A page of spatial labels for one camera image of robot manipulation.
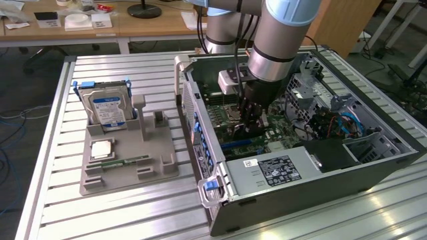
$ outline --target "aluminum extrusion table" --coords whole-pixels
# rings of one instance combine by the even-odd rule
[[[218,237],[209,236],[173,94],[173,58],[193,52],[82,56],[65,62],[32,176],[16,239],[284,240],[427,238],[427,161],[417,160],[368,191]],[[360,90],[427,146],[425,128],[331,52],[325,58]],[[129,77],[144,93],[144,113],[165,110],[178,161],[178,176],[108,193],[81,196],[86,113],[72,81]],[[345,87],[331,74],[337,94]]]

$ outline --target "floor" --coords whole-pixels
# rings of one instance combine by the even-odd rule
[[[375,32],[384,15],[372,18],[365,31],[371,34]],[[380,39],[384,40],[399,24],[397,21],[392,21],[388,25]],[[416,32],[412,29],[407,29],[401,35],[399,41],[393,46],[393,55],[385,55],[383,60],[384,64],[396,64],[403,70],[411,74],[412,69],[407,67],[412,58],[417,54],[419,50],[427,43],[427,36]],[[377,41],[373,46],[372,52],[383,45],[381,41]],[[132,44],[130,53],[150,52],[168,52],[168,51],[185,51],[192,50],[198,46],[196,40],[180,40],[180,41],[160,41],[154,45],[154,42],[145,42],[142,44]],[[118,54],[118,46],[113,43],[100,44],[100,50],[94,51],[92,46],[78,45],[64,46],[64,50],[69,55],[110,55]],[[42,60],[38,60],[33,64],[34,73],[25,75],[21,71],[21,65],[38,48],[29,47],[29,53],[21,54],[17,48],[0,49],[0,114],[2,111],[24,110],[33,108],[34,106],[50,104],[56,91],[57,79],[61,72],[64,57],[57,52],[49,52]],[[367,60],[360,54],[351,54],[345,59],[349,64],[360,71],[361,74],[377,69],[380,64]],[[369,75],[369,78],[388,83],[389,76],[387,75],[387,69],[377,71]],[[427,80],[427,69],[420,76],[420,80]],[[28,117],[41,116],[49,112],[48,108],[40,109],[32,112]],[[22,139],[6,149],[6,155],[9,161],[13,163],[16,173],[18,176],[18,182],[21,185],[21,196],[17,204],[12,207],[10,211],[0,215],[0,239],[12,240],[14,238],[16,229],[18,225],[21,210],[25,201],[26,190],[30,183],[33,167],[37,160],[38,148],[41,139],[44,136],[44,129],[46,124],[46,118],[29,119],[25,123],[25,136]],[[21,124],[21,119],[8,121],[8,123]],[[16,127],[0,124],[0,139],[5,138]],[[0,180],[5,176],[5,171],[0,171]],[[17,181],[14,175],[9,174],[9,177],[2,185],[0,185],[0,212],[14,201],[18,196]]]

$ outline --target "table leg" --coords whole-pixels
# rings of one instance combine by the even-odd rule
[[[408,27],[409,23],[412,22],[416,14],[419,14],[420,10],[421,10],[421,6],[416,6],[415,9],[412,10],[412,12],[409,13],[409,15],[407,16],[404,22],[401,23],[397,31],[395,32],[395,34],[392,35],[389,41],[387,42],[385,48],[391,48],[396,42],[396,40],[399,39],[403,31],[405,30],[405,28]]]
[[[419,65],[423,58],[425,58],[425,57],[427,57],[427,44],[425,44],[424,48],[419,51],[419,54],[416,55],[416,57],[413,58],[413,60],[411,61],[411,63],[407,66],[413,69]]]
[[[128,37],[121,37],[117,38],[117,44],[120,48],[120,54],[129,54],[129,38]]]
[[[367,46],[368,46],[369,49],[372,48],[376,40],[379,39],[379,37],[380,37],[380,35],[381,35],[381,33],[383,33],[389,21],[392,20],[399,8],[401,7],[403,2],[404,2],[404,0],[397,0],[396,3],[393,4],[392,9],[389,10],[384,20],[381,21],[381,23],[380,23],[380,25],[377,27],[376,32],[373,33],[373,36],[371,37],[371,40],[367,43]]]

